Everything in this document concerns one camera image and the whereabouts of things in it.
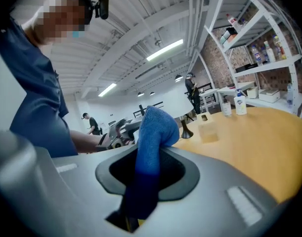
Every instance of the person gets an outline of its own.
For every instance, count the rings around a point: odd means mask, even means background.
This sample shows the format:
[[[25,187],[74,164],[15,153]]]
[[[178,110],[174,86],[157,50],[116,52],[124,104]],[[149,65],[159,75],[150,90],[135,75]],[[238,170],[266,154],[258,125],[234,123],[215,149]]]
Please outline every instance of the person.
[[[1,25],[0,55],[27,93],[10,131],[46,148],[53,158],[96,152],[102,138],[69,130],[58,74],[40,50],[84,31],[92,11],[91,0],[47,0],[22,26],[10,16]]]
[[[194,109],[196,114],[200,114],[200,96],[197,88],[197,83],[194,81],[194,74],[189,72],[186,76],[185,85],[190,98],[194,101]]]
[[[89,116],[88,113],[83,113],[83,118],[89,120],[90,130],[87,134],[92,133],[93,135],[99,135],[100,130],[98,128],[98,124],[97,124],[96,120],[93,117]]]

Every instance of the white box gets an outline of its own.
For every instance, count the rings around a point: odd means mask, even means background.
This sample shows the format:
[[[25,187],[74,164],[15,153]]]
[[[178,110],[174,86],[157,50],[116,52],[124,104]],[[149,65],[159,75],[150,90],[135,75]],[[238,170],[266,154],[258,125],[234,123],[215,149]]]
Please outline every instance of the white box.
[[[269,103],[275,103],[280,99],[280,91],[272,89],[259,90],[259,99]]]
[[[252,87],[247,90],[247,94],[249,98],[257,98],[259,95],[259,88]]]

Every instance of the blue shirt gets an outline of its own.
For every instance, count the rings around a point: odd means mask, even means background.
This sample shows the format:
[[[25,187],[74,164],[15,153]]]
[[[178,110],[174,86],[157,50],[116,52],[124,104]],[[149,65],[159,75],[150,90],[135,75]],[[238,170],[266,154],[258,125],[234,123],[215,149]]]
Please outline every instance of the blue shirt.
[[[51,61],[29,42],[13,19],[0,33],[0,54],[27,92],[10,130],[34,146],[46,148],[52,158],[77,155],[63,120],[68,110]]]

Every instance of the blue microfiber cloth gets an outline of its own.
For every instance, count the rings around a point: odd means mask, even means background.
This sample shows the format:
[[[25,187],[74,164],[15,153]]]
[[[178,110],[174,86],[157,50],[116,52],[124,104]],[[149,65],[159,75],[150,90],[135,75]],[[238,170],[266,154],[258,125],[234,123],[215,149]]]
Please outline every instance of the blue microfiber cloth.
[[[146,219],[156,207],[160,177],[160,146],[179,140],[176,121],[166,112],[148,106],[138,139],[134,181],[126,189],[125,210],[128,217]]]

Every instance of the spray bottle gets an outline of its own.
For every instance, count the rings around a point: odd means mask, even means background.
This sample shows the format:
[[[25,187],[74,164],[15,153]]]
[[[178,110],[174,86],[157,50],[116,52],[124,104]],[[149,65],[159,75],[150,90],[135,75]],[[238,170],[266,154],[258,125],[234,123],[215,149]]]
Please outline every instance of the spray bottle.
[[[237,96],[234,97],[236,114],[245,115],[247,113],[245,96],[242,94],[241,89],[237,89],[236,94],[237,94]]]

